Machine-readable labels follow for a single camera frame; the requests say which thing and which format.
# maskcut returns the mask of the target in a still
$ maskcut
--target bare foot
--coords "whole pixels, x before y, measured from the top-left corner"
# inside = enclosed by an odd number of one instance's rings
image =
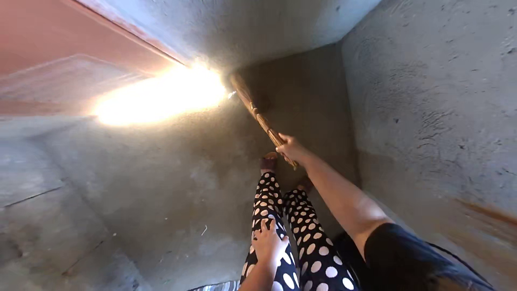
[[[276,152],[269,152],[260,160],[260,174],[267,172],[275,172],[277,167],[278,154]]]

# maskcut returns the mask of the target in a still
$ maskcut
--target broom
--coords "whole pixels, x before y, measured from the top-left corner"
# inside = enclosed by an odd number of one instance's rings
[[[276,130],[269,126],[267,119],[259,113],[258,108],[255,107],[255,104],[253,104],[253,98],[251,97],[250,90],[242,76],[239,74],[232,74],[230,76],[230,82],[232,83],[235,92],[237,92],[237,95],[239,95],[240,100],[244,103],[244,106],[248,109],[253,118],[258,121],[262,129],[267,133],[271,141],[275,144],[275,147],[279,147],[285,144],[286,141],[278,135]],[[294,170],[296,170],[298,163],[286,156],[284,156],[284,158],[291,166],[293,166]]]

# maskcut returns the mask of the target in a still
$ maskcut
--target sunlight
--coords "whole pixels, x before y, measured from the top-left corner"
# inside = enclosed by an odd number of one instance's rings
[[[215,107],[225,93],[217,73],[201,65],[177,67],[163,76],[110,92],[97,106],[95,115],[110,125],[158,122]]]

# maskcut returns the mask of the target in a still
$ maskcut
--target sandal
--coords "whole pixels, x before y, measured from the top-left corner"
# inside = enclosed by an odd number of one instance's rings
[[[277,168],[278,154],[276,152],[269,152],[260,159],[260,170],[270,170],[275,172]]]
[[[301,178],[301,180],[298,182],[297,189],[305,191],[305,193],[310,192],[314,188],[314,184],[312,184],[311,179],[309,179],[308,176],[304,176]]]

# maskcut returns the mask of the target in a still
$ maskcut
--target polka dot pants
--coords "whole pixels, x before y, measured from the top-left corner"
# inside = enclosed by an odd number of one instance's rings
[[[264,173],[255,193],[252,232],[260,229],[261,220],[266,220],[266,225],[269,225],[270,219],[274,218],[278,225],[277,234],[283,238],[286,235],[281,220],[284,215],[298,247],[300,280],[289,244],[278,262],[272,290],[358,290],[332,241],[318,222],[305,191],[292,190],[282,196],[275,174]],[[241,284],[256,263],[255,249],[250,247],[242,268]]]

